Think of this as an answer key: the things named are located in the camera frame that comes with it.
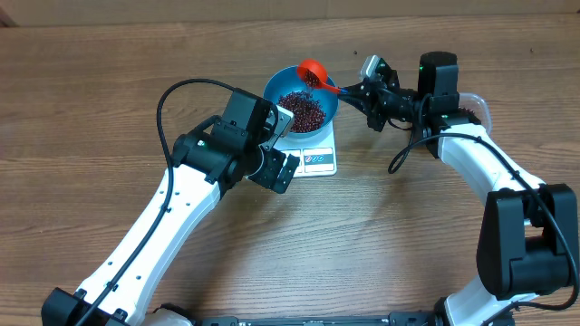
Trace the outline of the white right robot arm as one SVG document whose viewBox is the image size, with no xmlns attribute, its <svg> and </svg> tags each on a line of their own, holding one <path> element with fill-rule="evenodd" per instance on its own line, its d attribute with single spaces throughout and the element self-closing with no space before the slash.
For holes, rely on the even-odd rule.
<svg viewBox="0 0 580 326">
<path fill-rule="evenodd" d="M 425 147 L 455 169 L 479 197 L 484 215 L 476 252 L 477 276 L 461 291 L 421 313 L 422 325 L 510 325 L 522 307 L 543 309 L 542 297 L 570 288 L 559 311 L 579 297 L 579 236 L 575 192 L 549 185 L 496 145 L 478 114 L 463 106 L 454 53 L 420 58 L 418 86 L 403 89 L 378 56 L 366 59 L 357 84 L 338 97 L 360 111 L 371 129 L 411 132 L 410 147 Z"/>
</svg>

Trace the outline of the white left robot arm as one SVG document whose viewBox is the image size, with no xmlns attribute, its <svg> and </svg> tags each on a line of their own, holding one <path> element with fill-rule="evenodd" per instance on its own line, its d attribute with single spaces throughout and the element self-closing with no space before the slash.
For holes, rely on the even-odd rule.
<svg viewBox="0 0 580 326">
<path fill-rule="evenodd" d="M 283 194 L 299 159 L 275 149 L 294 114 L 234 89 L 221 115 L 165 149 L 169 165 L 155 195 L 106 261 L 73 293 L 54 289 L 44 325 L 192 325 L 179 307 L 148 307 L 161 278 L 199 222 L 243 178 Z"/>
</svg>

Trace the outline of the red measuring scoop blue handle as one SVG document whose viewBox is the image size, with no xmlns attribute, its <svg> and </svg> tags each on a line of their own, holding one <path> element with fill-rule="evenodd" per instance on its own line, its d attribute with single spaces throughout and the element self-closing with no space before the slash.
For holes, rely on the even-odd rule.
<svg viewBox="0 0 580 326">
<path fill-rule="evenodd" d="M 305 59 L 296 68 L 299 79 L 308 87 L 326 90 L 334 94 L 345 94 L 346 90 L 328 83 L 328 72 L 317 60 Z"/>
</svg>

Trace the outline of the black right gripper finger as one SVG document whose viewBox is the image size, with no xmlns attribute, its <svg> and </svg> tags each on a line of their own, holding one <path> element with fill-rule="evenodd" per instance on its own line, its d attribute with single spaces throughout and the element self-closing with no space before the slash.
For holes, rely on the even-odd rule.
<svg viewBox="0 0 580 326">
<path fill-rule="evenodd" d="M 365 96 L 368 92 L 367 80 L 360 81 L 354 85 L 342 87 L 339 95 L 340 96 Z"/>
<path fill-rule="evenodd" d="M 372 100 L 370 100 L 366 95 L 361 97 L 340 94 L 339 100 L 351 105 L 367 118 L 372 116 Z"/>
</svg>

